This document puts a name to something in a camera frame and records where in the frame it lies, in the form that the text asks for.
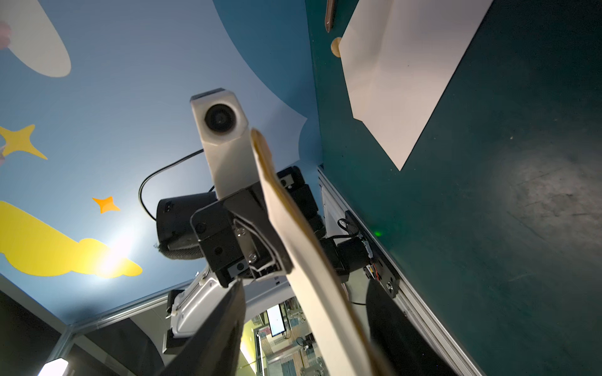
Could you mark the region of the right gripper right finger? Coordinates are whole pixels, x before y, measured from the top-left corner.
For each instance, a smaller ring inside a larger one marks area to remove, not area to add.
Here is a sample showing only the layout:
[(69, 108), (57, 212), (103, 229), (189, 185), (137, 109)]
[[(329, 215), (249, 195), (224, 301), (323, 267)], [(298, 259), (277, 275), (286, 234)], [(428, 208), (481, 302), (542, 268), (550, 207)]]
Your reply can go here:
[(365, 303), (371, 340), (395, 374), (455, 374), (375, 280), (368, 283)]

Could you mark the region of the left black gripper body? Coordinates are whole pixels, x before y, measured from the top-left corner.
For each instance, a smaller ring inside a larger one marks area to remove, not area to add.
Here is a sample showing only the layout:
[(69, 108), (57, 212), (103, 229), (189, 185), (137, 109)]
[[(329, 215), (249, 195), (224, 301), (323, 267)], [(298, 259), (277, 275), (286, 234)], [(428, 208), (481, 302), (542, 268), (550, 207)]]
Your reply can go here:
[(158, 250), (174, 260), (204, 259), (222, 287), (232, 280), (290, 274), (293, 262), (269, 220), (262, 186), (218, 199), (208, 192), (161, 200)]

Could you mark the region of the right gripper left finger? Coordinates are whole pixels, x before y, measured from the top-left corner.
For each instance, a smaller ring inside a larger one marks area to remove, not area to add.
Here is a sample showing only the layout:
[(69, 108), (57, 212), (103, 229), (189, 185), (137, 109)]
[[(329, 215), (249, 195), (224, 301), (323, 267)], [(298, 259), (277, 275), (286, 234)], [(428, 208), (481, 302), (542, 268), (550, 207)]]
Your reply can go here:
[(245, 314), (244, 288), (240, 281), (236, 281), (195, 335), (187, 341), (182, 352), (161, 374), (234, 375)]

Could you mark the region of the cream paper sheet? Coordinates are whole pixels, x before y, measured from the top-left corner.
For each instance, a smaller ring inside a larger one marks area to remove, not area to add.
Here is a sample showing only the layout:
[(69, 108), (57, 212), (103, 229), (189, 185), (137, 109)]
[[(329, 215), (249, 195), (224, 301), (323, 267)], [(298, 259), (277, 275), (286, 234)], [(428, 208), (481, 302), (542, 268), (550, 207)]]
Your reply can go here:
[(288, 282), (302, 306), (331, 375), (392, 375), (368, 340), (309, 222), (277, 179), (263, 134), (250, 143), (271, 225), (292, 262)]

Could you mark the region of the white paper sheet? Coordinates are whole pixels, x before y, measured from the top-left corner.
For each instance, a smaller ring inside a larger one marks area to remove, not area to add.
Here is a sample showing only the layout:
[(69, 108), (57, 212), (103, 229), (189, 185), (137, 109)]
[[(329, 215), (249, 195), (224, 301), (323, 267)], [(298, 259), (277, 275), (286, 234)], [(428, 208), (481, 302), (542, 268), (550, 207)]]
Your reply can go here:
[(339, 44), (353, 117), (403, 169), (490, 1), (357, 3)]

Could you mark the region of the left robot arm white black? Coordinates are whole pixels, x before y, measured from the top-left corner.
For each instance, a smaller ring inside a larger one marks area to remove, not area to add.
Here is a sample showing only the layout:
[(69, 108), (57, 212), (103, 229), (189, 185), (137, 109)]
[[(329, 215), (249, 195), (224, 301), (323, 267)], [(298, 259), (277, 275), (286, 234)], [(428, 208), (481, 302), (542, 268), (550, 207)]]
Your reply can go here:
[(263, 190), (254, 183), (224, 199), (213, 191), (161, 200), (156, 211), (159, 250), (175, 260), (204, 259), (208, 270), (183, 290), (169, 293), (171, 328), (166, 352), (189, 352), (202, 339), (232, 341), (244, 320), (255, 315), (259, 296), (247, 297), (247, 280), (299, 277), (319, 319), (319, 334), (345, 354), (369, 351), (348, 305), (334, 285), (368, 264), (357, 234), (327, 237), (318, 206), (301, 170), (280, 171), (282, 205), (292, 223), (275, 228)]

